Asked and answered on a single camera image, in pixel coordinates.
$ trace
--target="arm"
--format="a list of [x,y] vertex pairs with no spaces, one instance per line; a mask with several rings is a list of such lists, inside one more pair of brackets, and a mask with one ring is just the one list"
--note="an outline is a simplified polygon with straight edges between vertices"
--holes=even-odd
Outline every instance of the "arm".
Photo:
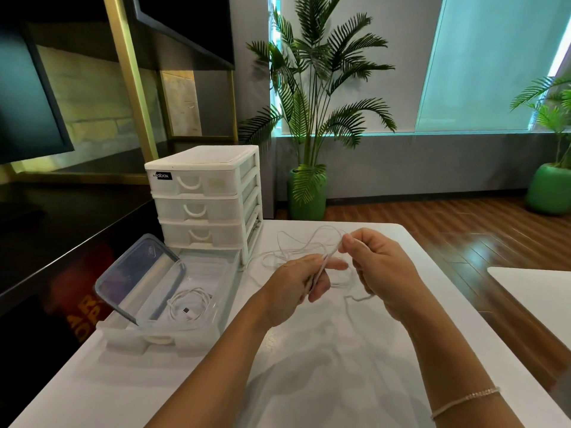
[[[407,330],[432,411],[495,387],[398,243],[361,228],[343,237],[339,251],[351,255],[366,291],[378,295]],[[455,405],[434,421],[438,428],[523,428],[498,393]]]
[[[224,331],[218,342],[175,393],[146,425],[147,428],[230,427],[246,389],[253,359],[267,331],[283,323],[305,298],[305,282],[317,273],[323,260],[309,255],[281,266]],[[328,269],[347,264],[331,259]],[[322,273],[308,296],[319,299],[331,286]]]

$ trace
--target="bracelet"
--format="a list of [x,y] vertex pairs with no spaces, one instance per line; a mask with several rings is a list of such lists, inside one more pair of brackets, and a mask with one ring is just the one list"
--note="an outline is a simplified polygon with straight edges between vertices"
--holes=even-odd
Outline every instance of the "bracelet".
[[455,405],[461,404],[461,403],[466,402],[466,401],[470,401],[471,399],[482,398],[483,396],[493,395],[493,394],[499,393],[499,392],[500,392],[500,388],[489,388],[486,390],[482,390],[481,392],[471,393],[470,395],[466,395],[463,398],[449,402],[445,406],[440,407],[438,410],[436,410],[435,412],[432,413],[432,416],[430,416],[430,418],[432,420],[434,420],[435,418],[439,417],[442,413],[444,413],[446,410],[454,407]]

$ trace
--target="hand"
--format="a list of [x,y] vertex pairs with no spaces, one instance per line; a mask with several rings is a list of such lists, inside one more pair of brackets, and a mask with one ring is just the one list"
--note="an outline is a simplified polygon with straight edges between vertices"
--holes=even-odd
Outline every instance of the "hand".
[[[259,309],[263,310],[268,326],[274,327],[282,324],[292,316],[295,308],[303,302],[308,279],[318,273],[323,265],[321,254],[312,254],[293,259],[280,266],[269,278],[268,282],[253,295],[253,299],[259,302]],[[326,269],[346,270],[349,265],[342,259],[332,257],[329,259]],[[319,276],[313,290],[308,295],[310,302],[315,302],[331,288],[331,281],[324,270]]]
[[403,248],[375,230],[361,228],[344,235],[339,252],[353,258],[367,293],[379,296],[396,320],[432,297]]

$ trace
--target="left hand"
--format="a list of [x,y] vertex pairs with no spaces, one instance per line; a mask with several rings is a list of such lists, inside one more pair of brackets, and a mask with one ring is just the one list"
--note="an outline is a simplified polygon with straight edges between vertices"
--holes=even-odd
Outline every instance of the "left hand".
[[[263,310],[269,327],[282,324],[292,316],[306,296],[308,279],[312,279],[313,275],[319,272],[323,261],[321,254],[311,254],[288,261],[278,267],[268,282],[253,295],[252,298],[259,302],[257,305]],[[331,288],[326,269],[346,270],[347,267],[349,265],[342,259],[330,258],[307,299],[315,302]]]

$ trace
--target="baseboard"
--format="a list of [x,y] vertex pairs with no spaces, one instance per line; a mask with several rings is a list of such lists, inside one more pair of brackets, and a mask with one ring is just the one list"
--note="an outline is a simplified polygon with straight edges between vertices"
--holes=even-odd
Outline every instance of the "baseboard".
[[[522,197],[527,189],[501,189],[497,191],[414,193],[406,195],[379,195],[373,197],[328,198],[327,205],[359,205],[377,202],[470,200],[490,197]],[[278,201],[276,209],[286,209],[287,201]]]

